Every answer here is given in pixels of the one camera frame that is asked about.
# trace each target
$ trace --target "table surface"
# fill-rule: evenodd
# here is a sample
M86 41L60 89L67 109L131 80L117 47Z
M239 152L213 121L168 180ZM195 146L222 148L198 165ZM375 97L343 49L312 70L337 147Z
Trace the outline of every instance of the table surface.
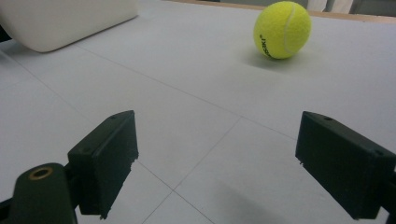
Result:
M141 0L137 18L50 53L1 43L0 200L132 109L140 157L107 220L80 223L356 223L294 157L300 118L396 152L396 24L314 15L304 48L275 61L254 47L259 13Z

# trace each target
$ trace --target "white object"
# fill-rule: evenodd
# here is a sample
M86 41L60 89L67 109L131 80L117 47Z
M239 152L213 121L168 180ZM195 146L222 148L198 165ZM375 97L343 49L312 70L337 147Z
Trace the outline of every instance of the white object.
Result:
M309 0L306 9L310 11L323 11L326 7L327 0Z
M137 0L2 0L0 24L29 49L51 51L137 15Z

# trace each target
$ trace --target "screw hole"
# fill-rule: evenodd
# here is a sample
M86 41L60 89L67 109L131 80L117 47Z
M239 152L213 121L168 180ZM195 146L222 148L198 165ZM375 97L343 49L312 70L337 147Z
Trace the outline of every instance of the screw hole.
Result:
M29 179L31 179L31 180L44 179L47 176L51 175L52 172L53 172L53 170L49 166L37 168L37 169L33 170L32 173L29 174Z

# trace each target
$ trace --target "tennis ball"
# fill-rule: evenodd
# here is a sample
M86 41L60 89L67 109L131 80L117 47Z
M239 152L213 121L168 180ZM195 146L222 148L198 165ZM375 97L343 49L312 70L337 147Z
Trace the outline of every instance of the tennis ball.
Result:
M310 32L311 19L305 8L293 2L278 2L259 15L253 36L262 54L285 59L303 47Z

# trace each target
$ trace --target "black plastic part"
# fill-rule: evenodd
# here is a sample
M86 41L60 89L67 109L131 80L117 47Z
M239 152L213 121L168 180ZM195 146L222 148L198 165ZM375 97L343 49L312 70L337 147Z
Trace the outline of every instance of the black plastic part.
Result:
M0 42L10 40L11 37L6 33L3 27L0 26Z
M77 173L73 172L70 163L66 164L64 171L66 172L68 187L70 189L70 200L73 207L76 208L83 198L81 179Z
M376 218L393 153L334 119L304 112L296 157L353 218Z
M386 224L396 224L396 217L393 215L389 215Z
M393 215L393 220L396 217L396 173L385 185L382 190L381 205Z
M43 164L18 177L7 223L77 223L61 164Z
M69 164L83 188L82 215L106 218L138 157L134 111L111 116L69 153Z
M0 202L0 223L2 220L8 218L9 208L11 207L12 199L7 199L3 202Z

